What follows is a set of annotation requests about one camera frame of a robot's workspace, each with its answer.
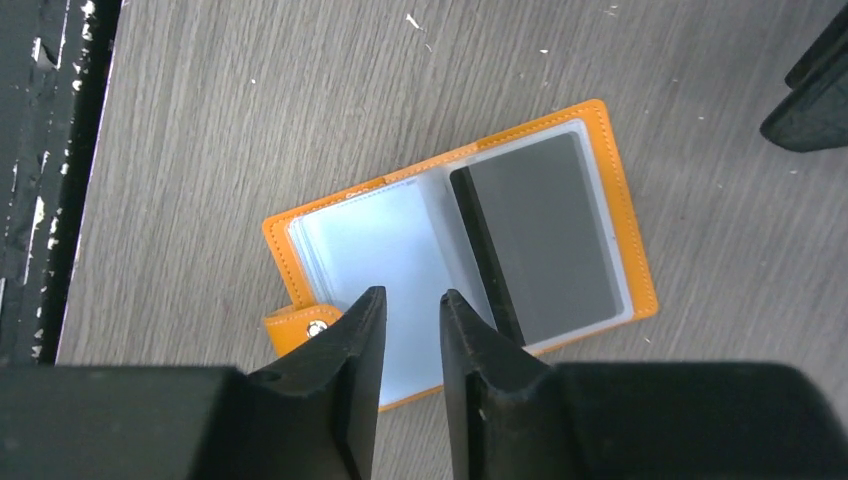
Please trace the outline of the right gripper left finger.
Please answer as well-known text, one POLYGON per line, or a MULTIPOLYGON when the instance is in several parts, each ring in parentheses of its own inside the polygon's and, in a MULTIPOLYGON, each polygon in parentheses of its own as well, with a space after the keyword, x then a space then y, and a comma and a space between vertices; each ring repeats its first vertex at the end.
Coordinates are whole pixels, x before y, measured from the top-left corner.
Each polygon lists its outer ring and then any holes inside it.
POLYGON ((233 367, 8 367, 5 479, 368 479, 386 292, 250 374, 233 367))

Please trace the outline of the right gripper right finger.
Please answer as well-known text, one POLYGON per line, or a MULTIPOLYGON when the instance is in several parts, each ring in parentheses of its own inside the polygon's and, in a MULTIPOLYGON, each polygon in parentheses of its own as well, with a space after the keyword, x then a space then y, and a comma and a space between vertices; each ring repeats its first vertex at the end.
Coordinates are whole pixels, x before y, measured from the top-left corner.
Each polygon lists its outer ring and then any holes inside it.
POLYGON ((801 371, 761 362, 547 364, 440 301, 457 479, 843 479, 847 433, 801 371))

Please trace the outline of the orange card holder wallet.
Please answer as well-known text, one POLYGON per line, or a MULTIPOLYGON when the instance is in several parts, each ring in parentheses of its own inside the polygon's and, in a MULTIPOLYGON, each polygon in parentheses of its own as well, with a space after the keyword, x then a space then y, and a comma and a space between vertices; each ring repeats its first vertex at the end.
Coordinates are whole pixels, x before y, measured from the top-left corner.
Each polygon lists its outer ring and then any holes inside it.
POLYGON ((566 132, 580 136, 616 272, 625 285, 626 311, 549 342, 518 346, 541 354, 656 314, 659 302, 609 113, 593 99, 267 218, 263 234, 291 300, 265 320, 276 353, 289 354, 334 324, 364 290, 381 286, 388 318, 380 408, 439 391, 438 305, 446 291, 460 292, 502 334, 448 176, 566 132))

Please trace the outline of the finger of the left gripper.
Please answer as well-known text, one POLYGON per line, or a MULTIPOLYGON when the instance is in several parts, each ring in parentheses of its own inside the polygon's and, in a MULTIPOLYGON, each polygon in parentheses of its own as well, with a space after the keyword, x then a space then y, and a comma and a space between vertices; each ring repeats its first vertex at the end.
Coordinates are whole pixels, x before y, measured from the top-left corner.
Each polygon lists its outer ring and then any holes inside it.
POLYGON ((792 152, 847 145, 847 8, 842 7, 786 74, 790 93, 766 117, 761 135, 792 152))

